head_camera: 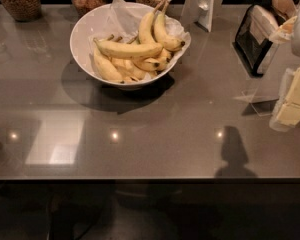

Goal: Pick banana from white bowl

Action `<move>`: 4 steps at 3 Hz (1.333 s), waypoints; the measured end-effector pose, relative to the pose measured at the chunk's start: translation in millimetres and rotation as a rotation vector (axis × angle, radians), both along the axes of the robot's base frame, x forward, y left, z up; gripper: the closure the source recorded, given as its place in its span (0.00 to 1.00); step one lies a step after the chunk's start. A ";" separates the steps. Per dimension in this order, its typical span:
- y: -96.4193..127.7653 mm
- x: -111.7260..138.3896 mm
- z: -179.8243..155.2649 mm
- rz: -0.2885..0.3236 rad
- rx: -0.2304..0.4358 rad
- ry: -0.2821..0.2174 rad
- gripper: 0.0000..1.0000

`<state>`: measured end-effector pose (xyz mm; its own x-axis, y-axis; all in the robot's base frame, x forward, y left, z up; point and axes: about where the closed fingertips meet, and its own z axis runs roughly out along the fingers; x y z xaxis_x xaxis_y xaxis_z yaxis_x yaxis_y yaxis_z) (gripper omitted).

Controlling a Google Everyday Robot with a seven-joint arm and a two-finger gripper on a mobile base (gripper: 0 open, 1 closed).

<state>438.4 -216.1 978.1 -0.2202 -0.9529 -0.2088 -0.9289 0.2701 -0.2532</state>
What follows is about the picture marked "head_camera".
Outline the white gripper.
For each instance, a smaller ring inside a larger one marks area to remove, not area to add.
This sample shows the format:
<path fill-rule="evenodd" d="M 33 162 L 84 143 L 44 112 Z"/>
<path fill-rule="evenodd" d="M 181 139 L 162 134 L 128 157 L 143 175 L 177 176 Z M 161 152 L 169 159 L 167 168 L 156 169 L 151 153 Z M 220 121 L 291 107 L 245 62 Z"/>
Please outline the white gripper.
<path fill-rule="evenodd" d="M 276 44 L 291 41 L 292 53 L 300 58 L 300 2 L 297 17 L 293 16 L 280 25 L 269 40 Z M 300 123 L 300 67 L 288 68 L 281 81 L 279 99 L 272 111 L 269 126 L 276 131 L 287 132 Z"/>

